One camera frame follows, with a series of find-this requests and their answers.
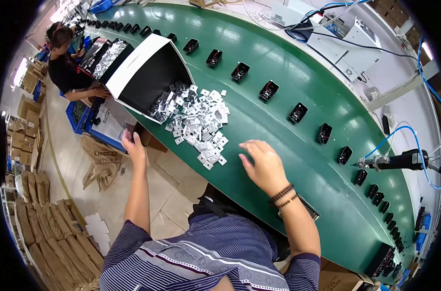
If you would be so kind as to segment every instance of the assembly line table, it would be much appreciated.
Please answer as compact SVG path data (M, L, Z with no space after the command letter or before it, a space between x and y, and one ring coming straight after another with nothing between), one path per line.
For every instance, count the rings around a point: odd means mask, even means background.
M140 27L149 25L151 29L159 29L162 36L175 33L178 39L175 45L187 62L199 91L227 90L224 101L231 114L229 123L220 131L229 139L222 152L228 162L224 166L215 164L212 170L207 170L197 160L199 153L193 146L186 142L176 145L172 133L164 129L165 125L129 111L167 148L247 211L285 234L277 209L249 179L238 157L243 152L239 143L259 139L276 150L288 180L320 213L316 225L323 257L363 273L381 242L393 244L383 222L385 215L366 197L369 186L375 183L384 193L384 200L391 203L388 212L394 213L402 239L412 241L413 211L401 170L379 173L369 170L362 187L353 184L358 168L349 164L368 154L384 135L345 85L309 55L246 21L187 5L149 3L142 7L127 4L114 6L96 17L100 21L138 23ZM132 35L102 28L87 27L86 34L111 41L119 37L134 47L144 40L138 33ZM191 55L185 55L183 46L186 39L191 38L198 39L200 47ZM222 60L214 69L206 66L213 49L223 51ZM239 61L251 69L240 84L236 84L230 74ZM263 103L258 99L259 91L269 80L280 89L268 103ZM308 107L308 112L300 123L292 125L287 116L298 102ZM326 145L316 142L323 123L333 127ZM344 146L353 150L345 166L336 162ZM379 153L387 149L388 144ZM395 260L401 260L406 267L413 259L411 244L402 254L396 252ZM393 282L390 276L378 279Z

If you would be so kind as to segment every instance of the worker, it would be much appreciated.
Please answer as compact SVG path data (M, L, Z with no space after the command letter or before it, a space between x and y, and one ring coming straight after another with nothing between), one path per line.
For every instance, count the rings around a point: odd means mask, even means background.
M240 144L254 164L246 155L239 156L248 176L282 213L291 255L284 275L273 264L277 246L271 236L237 214L199 215L194 207L184 234L153 240L147 157L138 134L133 134L134 143L130 140L130 132L125 131L122 144L134 172L124 226L104 259L99 279L102 291L317 290L319 234L270 145L263 141Z
M99 82L81 71L74 60L84 54L77 50L70 54L68 47L73 39L73 32L68 27L61 27L50 41L49 77L69 101L83 101L91 107L94 97L111 96L109 91Z

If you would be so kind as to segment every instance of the beaded bracelet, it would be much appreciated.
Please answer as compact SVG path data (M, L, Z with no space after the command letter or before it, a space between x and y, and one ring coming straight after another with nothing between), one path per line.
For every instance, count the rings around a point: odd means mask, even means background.
M288 192L290 192L291 190L293 190L295 187L293 186L292 183L290 183L287 187L285 187L284 190L280 191L279 193L277 193L276 195L274 195L273 197L271 197L272 201L277 201L280 198L284 197Z
M298 195L295 194L295 196L293 196L292 198L290 198L288 201L286 201L284 204L279 205L277 208L278 209L282 209L283 207L285 207L287 204L289 204L290 202L292 202L295 198L297 198Z

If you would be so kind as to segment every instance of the black t-shirt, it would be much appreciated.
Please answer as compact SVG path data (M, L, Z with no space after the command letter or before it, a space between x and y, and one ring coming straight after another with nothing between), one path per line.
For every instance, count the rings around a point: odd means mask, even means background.
M63 94L74 89L88 88L93 82L93 78L78 68L70 52L60 55L55 60L49 60L48 71L50 79Z

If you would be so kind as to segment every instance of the striped shirt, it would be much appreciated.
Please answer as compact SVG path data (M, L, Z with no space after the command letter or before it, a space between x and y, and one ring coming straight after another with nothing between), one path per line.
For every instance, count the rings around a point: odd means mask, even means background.
M316 291L320 258L299 254L282 275L270 235L238 215L194 217L182 235L152 240L127 220L104 259L103 291L208 291L228 276L235 290Z

